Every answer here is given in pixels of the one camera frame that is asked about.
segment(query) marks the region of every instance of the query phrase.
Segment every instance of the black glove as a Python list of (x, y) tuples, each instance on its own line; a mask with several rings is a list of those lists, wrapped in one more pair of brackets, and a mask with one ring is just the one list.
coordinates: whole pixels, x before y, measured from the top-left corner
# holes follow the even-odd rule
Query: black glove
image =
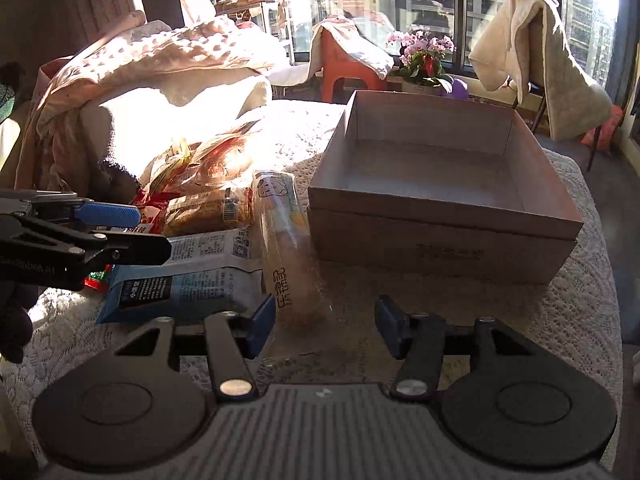
[(12, 363), (22, 362), (23, 347), (33, 335), (28, 310), (39, 295), (36, 285), (0, 281), (0, 354)]

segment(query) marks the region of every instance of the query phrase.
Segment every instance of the gray textured panel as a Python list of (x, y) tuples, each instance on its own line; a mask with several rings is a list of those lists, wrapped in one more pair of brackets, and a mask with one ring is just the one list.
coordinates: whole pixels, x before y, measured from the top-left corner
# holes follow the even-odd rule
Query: gray textured panel
[(161, 465), (115, 475), (52, 466), (41, 478), (605, 480), (610, 475), (595, 463), (551, 474), (491, 466), (444, 436), (425, 407), (390, 400), (376, 384), (278, 384), (255, 402), (223, 406), (193, 446)]

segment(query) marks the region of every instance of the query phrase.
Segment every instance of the white lace tablecloth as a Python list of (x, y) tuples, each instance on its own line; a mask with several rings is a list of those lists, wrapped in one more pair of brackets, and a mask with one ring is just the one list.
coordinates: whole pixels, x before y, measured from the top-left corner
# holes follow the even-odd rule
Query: white lace tablecloth
[[(300, 200), (343, 107), (278, 100), (267, 106), (264, 134), (273, 139), (274, 166), (296, 175)], [(249, 114), (260, 114), (252, 110)], [(277, 381), (380, 381), (388, 383), (399, 364), (386, 353), (373, 322), (377, 294), (390, 294), (408, 312), (434, 312), (452, 324), (473, 324), (493, 316), (560, 356), (602, 384), (620, 412), (622, 343), (620, 317), (600, 218), (580, 169), (570, 158), (546, 152), (584, 218), (574, 252), (549, 286), (505, 285), (466, 278), (401, 274), (382, 269), (322, 263), (321, 273), (340, 316), (340, 340), (330, 349), (287, 359), (266, 359), (258, 384)], [(95, 325), (101, 296), (49, 289), (38, 308), (44, 324), (35, 331), (22, 365), (2, 362), (2, 376), (18, 420), (40, 464), (45, 463), (31, 427), (35, 397), (52, 381), (120, 340), (128, 329)], [(447, 359), (442, 384), (468, 367), (462, 358)], [(202, 358), (182, 358), (181, 371), (209, 387)], [(618, 428), (602, 463), (612, 467)]]

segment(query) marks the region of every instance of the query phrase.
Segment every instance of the cardboard box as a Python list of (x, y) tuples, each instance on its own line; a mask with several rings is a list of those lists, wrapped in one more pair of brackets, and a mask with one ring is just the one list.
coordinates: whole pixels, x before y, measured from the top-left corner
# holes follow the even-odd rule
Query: cardboard box
[(510, 108), (357, 91), (308, 189), (322, 259), (548, 283), (582, 218)]

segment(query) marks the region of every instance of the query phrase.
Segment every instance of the potted plant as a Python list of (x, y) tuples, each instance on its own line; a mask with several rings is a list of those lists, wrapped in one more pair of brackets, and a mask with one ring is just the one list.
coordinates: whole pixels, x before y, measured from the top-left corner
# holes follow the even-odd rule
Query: potted plant
[(424, 30), (392, 32), (386, 38), (387, 46), (400, 42), (399, 73), (404, 78), (403, 92), (433, 95), (450, 94), (453, 78), (442, 68), (442, 59), (456, 47), (449, 36), (428, 37)]

